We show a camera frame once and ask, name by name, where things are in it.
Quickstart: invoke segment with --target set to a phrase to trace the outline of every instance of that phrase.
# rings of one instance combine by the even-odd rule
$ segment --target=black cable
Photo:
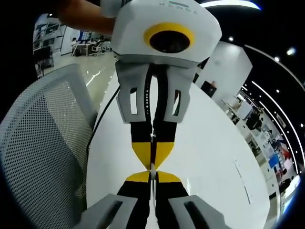
[[[116,95],[118,94],[119,91],[120,91],[120,86],[118,87],[118,89],[116,89],[115,93],[113,94],[113,96],[111,97],[111,99],[109,100],[109,102],[107,103],[107,105],[106,105],[106,107],[105,107],[103,113],[101,114],[99,120],[97,121],[97,123],[96,123],[96,125],[95,125],[95,128],[94,128],[94,130],[93,130],[93,133],[92,133],[92,135],[91,135],[91,138],[90,138],[90,140],[89,140],[89,142],[88,142],[88,144],[87,144],[87,147],[86,147],[86,154],[87,154],[87,157],[89,156],[89,148],[90,148],[90,144],[91,144],[91,142],[92,142],[92,139],[93,139],[93,137],[94,137],[94,135],[95,135],[95,132],[96,132],[97,128],[99,127],[99,124],[100,124],[102,118],[104,117],[104,114],[106,113],[108,107],[110,106],[111,102],[114,100],[114,98],[116,97]]]

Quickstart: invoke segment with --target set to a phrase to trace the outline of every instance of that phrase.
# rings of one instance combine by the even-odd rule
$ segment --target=grey gripper part
[[[115,64],[121,90],[117,97],[122,119],[125,123],[144,122],[144,87],[149,64],[122,63]],[[137,114],[132,114],[130,92],[136,88]]]
[[[164,121],[180,123],[182,122],[186,113],[187,107],[190,103],[190,87],[195,77],[196,68],[183,68],[176,66],[169,66],[167,70],[168,79],[168,97],[167,106],[164,116]],[[173,115],[175,91],[178,90],[180,94],[180,107],[178,115]]]
[[[102,15],[106,18],[115,18],[120,9],[132,0],[101,0]]]
[[[108,194],[81,215],[74,229],[125,229],[137,198]]]
[[[169,202],[175,213],[180,229],[195,229],[190,214],[197,214],[196,217],[202,219],[202,228],[230,229],[230,227],[225,224],[223,214],[196,195],[172,198],[169,199]],[[193,209],[195,208],[195,211],[189,212],[186,206],[192,206]]]

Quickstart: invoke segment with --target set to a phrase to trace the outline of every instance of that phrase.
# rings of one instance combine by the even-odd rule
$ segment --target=yellow ring
[[[144,41],[145,43],[151,47],[150,45],[150,39],[153,35],[156,33],[162,32],[162,31],[176,31],[184,34],[189,40],[190,45],[189,47],[195,42],[194,33],[189,30],[184,25],[173,23],[173,22],[163,22],[156,25],[153,25],[152,27],[148,28],[144,32]]]

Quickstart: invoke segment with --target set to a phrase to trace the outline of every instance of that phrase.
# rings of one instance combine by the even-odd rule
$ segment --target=white robot body
[[[118,58],[123,62],[181,67],[194,67],[208,58],[222,35],[218,21],[194,0],[180,2],[132,0],[124,5],[117,15],[112,36],[112,49]],[[181,52],[160,52],[145,40],[147,33],[175,31],[178,27],[187,30],[187,36],[191,37],[191,44]]]

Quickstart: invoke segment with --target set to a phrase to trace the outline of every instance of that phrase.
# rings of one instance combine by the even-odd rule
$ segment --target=floor
[[[112,52],[107,52],[102,56],[61,56],[54,60],[54,67],[44,70],[44,74],[56,69],[77,63],[81,67],[81,73],[87,85],[94,107],[99,110],[100,104],[110,83],[110,79],[115,73],[115,57]]]

